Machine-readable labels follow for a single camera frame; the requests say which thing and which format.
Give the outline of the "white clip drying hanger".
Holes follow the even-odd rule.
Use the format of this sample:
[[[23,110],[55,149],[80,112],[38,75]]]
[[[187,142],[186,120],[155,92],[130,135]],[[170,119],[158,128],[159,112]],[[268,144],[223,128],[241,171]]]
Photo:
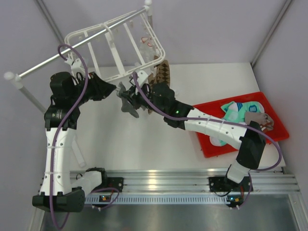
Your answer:
[[[96,72],[106,82],[127,77],[133,71],[151,73],[166,56],[146,13],[126,13],[71,32],[64,41],[75,45],[91,36],[95,38],[77,50],[86,60],[89,71]]]

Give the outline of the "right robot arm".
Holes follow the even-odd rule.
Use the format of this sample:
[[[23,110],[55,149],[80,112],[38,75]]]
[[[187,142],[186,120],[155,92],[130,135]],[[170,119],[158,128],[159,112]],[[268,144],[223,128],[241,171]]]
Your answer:
[[[162,115],[164,121],[173,128],[202,133],[237,149],[238,155],[224,178],[225,187],[230,191],[241,187],[250,170],[258,169],[266,139],[257,122],[252,121],[249,125],[233,124],[208,115],[176,100],[175,92],[166,83],[158,83],[153,87],[144,84],[140,89],[135,85],[126,89],[123,83],[118,86],[117,95],[122,100],[123,112],[138,117],[137,109],[150,109]]]

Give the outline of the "taupe sock red stripes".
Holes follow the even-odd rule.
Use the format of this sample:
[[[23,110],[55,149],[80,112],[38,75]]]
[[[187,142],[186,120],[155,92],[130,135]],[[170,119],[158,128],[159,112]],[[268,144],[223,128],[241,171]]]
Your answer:
[[[247,125],[251,121],[257,122],[264,133],[274,129],[274,120],[266,113],[246,112],[244,121]]]

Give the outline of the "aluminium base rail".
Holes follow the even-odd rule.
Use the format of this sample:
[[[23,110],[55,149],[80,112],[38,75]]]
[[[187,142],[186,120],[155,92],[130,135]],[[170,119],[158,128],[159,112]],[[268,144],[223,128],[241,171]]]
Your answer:
[[[299,194],[297,180],[282,171],[251,172],[239,186],[227,186],[224,169],[109,171],[104,190],[79,199],[86,206],[204,205],[237,208],[253,195]]]

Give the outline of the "teal white sock upper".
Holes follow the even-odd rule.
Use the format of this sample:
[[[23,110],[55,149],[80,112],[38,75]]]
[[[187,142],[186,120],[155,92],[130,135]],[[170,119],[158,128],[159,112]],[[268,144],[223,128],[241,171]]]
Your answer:
[[[244,122],[244,115],[246,112],[265,113],[263,105],[256,101],[245,103],[232,101],[222,105],[220,108],[225,113],[222,119],[235,123]]]

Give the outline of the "brown argyle sock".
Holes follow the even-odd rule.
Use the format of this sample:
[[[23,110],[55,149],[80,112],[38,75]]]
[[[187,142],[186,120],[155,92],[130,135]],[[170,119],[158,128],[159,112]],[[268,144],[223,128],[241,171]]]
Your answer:
[[[150,85],[150,88],[152,88],[153,84],[156,84],[158,80],[158,77],[156,77],[153,73],[151,73],[148,76],[148,84]]]
[[[168,86],[170,86],[171,78],[168,60],[164,60],[157,66],[155,78],[157,83],[166,83]]]

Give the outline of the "red plastic tray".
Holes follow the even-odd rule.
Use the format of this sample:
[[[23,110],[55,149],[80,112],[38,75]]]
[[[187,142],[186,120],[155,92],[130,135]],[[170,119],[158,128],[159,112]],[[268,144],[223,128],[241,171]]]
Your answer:
[[[211,101],[207,103],[196,104],[195,107],[200,111],[213,115],[218,118],[222,118],[225,115],[225,112],[221,109],[221,106],[230,103],[245,103],[256,101],[262,104],[265,109],[265,113],[268,114],[274,121],[274,126],[272,131],[267,131],[266,134],[269,135],[274,141],[282,141],[289,138],[289,133],[281,122],[280,118],[277,116],[276,112],[272,108],[271,104],[267,100],[266,96],[262,92],[254,92],[250,94],[244,94],[239,96],[233,96],[230,98],[220,99],[216,101]],[[214,156],[219,156],[231,152],[235,152],[236,150],[230,145],[226,144],[222,147],[216,147],[210,143],[209,136],[196,133],[199,144],[201,146],[201,150],[203,152],[204,157],[210,158]]]

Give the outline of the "metal drying rack stand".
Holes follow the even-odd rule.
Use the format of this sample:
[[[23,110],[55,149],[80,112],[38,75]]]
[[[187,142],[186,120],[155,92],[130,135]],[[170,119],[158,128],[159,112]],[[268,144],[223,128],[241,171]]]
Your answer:
[[[132,28],[132,22],[133,19],[136,17],[141,17],[141,25],[143,30],[145,31],[145,36],[144,37],[152,37],[154,40],[154,43],[157,47],[158,50],[158,59],[155,59],[153,61],[150,61],[146,63],[139,51],[139,47],[137,46],[137,43],[130,31],[130,27]],[[134,51],[139,59],[139,62],[135,63],[134,68],[131,69],[125,69],[122,59],[120,58],[120,55],[118,53],[118,50],[116,48],[116,43],[115,43],[115,34],[117,32],[117,28],[119,26],[123,26],[125,29],[125,32],[134,48]],[[91,44],[91,41],[96,39],[97,37],[104,35],[106,38],[106,41],[108,43],[109,49],[111,51],[112,57],[115,62],[115,66],[117,67],[118,74],[113,75],[111,77],[103,78],[104,81],[106,82],[112,82],[118,79],[122,79],[124,77],[130,76],[133,71],[139,71],[139,70],[144,70],[144,71],[151,71],[151,73],[154,73],[154,70],[156,71],[156,67],[160,63],[162,63],[165,60],[166,53],[165,50],[163,49],[161,43],[159,42],[154,30],[153,30],[153,9],[152,9],[152,0],[145,0],[144,6],[137,11],[131,11],[129,13],[126,13],[124,15],[121,15],[119,17],[116,17],[114,19],[108,20],[106,22],[90,26],[87,28],[83,28],[77,31],[73,31],[69,34],[67,34],[64,38],[64,43],[67,45],[70,45],[70,41],[72,38],[77,38],[80,36],[83,36],[83,40],[79,38],[80,42],[72,46],[73,48],[77,48],[79,46],[87,45],[90,56],[94,65],[94,70],[95,73],[98,74],[99,77],[102,77],[102,74],[100,72],[100,67],[98,65],[96,56],[95,56],[95,51],[94,48]],[[24,87],[24,85],[21,83],[22,78],[26,77],[30,73],[40,69],[41,67],[47,65],[48,63],[52,62],[53,60],[57,59],[60,57],[60,55],[55,55],[46,61],[30,68],[29,70],[20,73],[20,74],[15,74],[12,72],[6,72],[4,74],[4,78],[8,81],[10,81],[18,90],[20,90],[26,98],[28,98],[42,113],[46,111],[44,106],[38,101],[37,98],[35,98],[27,88]],[[77,144],[76,138],[73,140],[72,144],[72,150],[73,154],[79,164],[80,167],[85,167],[86,166],[86,161],[84,159],[84,156],[82,155],[82,152]]]

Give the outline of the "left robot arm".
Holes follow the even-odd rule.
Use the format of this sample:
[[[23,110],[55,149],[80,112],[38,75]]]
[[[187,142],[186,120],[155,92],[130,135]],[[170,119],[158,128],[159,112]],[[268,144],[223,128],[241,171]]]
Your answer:
[[[108,97],[116,85],[100,79],[95,72],[85,79],[75,79],[68,72],[51,76],[51,104],[44,114],[47,157],[43,184],[32,205],[50,212],[80,212],[92,190],[104,191],[109,185],[103,168],[89,168],[80,179],[71,183],[70,152],[76,137],[79,107],[89,100]]]

